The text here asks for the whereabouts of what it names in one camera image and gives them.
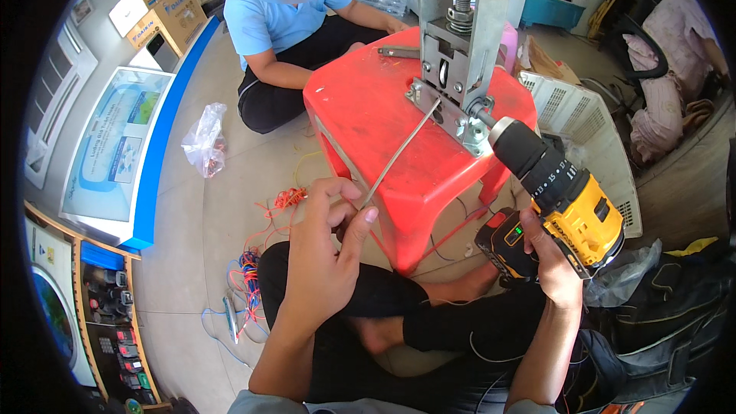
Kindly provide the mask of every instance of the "hand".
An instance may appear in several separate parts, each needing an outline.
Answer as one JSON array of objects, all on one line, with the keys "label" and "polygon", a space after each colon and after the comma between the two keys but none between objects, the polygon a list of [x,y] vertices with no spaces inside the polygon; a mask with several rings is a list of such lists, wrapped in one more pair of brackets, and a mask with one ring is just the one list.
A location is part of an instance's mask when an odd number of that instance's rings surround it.
[{"label": "hand", "polygon": [[[330,197],[354,200],[361,191],[345,178],[318,179],[306,201],[304,221],[291,229],[286,294],[279,310],[294,322],[292,329],[314,334],[327,318],[342,310],[355,290],[361,252],[378,208],[357,212],[342,200],[330,207]],[[338,251],[330,234],[342,235]]]},{"label": "hand", "polygon": [[539,257],[539,286],[560,309],[579,309],[583,301],[583,280],[539,222],[531,208],[519,215],[524,229],[524,252],[536,251]]},{"label": "hand", "polygon": [[397,20],[394,17],[389,18],[389,23],[386,26],[386,32],[389,34],[406,31],[409,29],[409,25],[406,23],[401,22],[400,20]]}]

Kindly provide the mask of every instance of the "pink clothing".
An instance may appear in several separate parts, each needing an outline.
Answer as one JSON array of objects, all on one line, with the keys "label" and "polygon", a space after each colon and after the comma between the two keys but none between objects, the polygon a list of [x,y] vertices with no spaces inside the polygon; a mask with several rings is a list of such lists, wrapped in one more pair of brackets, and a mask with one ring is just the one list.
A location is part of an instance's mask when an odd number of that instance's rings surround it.
[{"label": "pink clothing", "polygon": [[[665,53],[670,69],[664,77],[641,80],[647,107],[631,120],[631,142],[647,161],[674,149],[682,136],[682,107],[695,100],[711,70],[702,40],[715,40],[715,34],[695,0],[662,0],[642,27]],[[657,66],[654,52],[638,36],[623,39],[634,70]]]}]

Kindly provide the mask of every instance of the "man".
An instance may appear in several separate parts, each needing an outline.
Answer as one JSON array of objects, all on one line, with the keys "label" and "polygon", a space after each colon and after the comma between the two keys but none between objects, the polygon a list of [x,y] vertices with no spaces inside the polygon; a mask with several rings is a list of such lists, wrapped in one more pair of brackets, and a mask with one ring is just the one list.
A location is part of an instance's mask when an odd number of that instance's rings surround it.
[{"label": "man", "polygon": [[[336,16],[328,16],[332,8]],[[225,0],[225,20],[245,71],[238,109],[268,133],[304,111],[312,70],[348,51],[407,29],[356,0]]]},{"label": "man", "polygon": [[[330,206],[334,196],[345,199]],[[581,317],[582,281],[534,212],[520,218],[525,251],[539,255],[541,290],[532,283],[463,307],[433,307],[482,295],[498,271],[489,263],[449,284],[422,284],[361,264],[378,209],[356,212],[349,200],[360,196],[347,179],[315,181],[291,243],[263,254],[258,276],[271,334],[249,390],[229,414],[479,412],[487,395],[508,387],[507,370],[497,363],[508,361],[503,353],[513,347],[523,358],[507,412],[556,412]],[[332,233],[342,240],[339,251]],[[469,342],[475,354],[417,377],[393,376],[370,356],[401,343],[460,350]]]}]

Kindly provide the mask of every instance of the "washing machine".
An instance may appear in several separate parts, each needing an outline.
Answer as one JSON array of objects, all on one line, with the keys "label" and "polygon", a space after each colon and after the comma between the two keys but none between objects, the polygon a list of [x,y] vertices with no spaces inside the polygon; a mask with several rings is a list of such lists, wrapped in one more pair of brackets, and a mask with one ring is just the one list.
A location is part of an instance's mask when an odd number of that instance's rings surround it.
[{"label": "washing machine", "polygon": [[33,283],[54,342],[77,382],[96,387],[82,345],[77,309],[74,307],[71,244],[54,237],[28,218],[25,225]]}]

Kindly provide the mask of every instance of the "washing machine door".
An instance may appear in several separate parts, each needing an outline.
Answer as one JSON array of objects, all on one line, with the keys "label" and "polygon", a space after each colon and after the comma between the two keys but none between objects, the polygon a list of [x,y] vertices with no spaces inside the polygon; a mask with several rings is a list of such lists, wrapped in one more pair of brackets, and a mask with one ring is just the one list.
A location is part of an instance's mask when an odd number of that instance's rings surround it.
[{"label": "washing machine door", "polygon": [[43,314],[59,353],[80,384],[96,387],[97,383],[90,371],[82,338],[79,336],[77,315],[69,308],[56,281],[46,271],[36,264],[31,265],[31,271]]}]

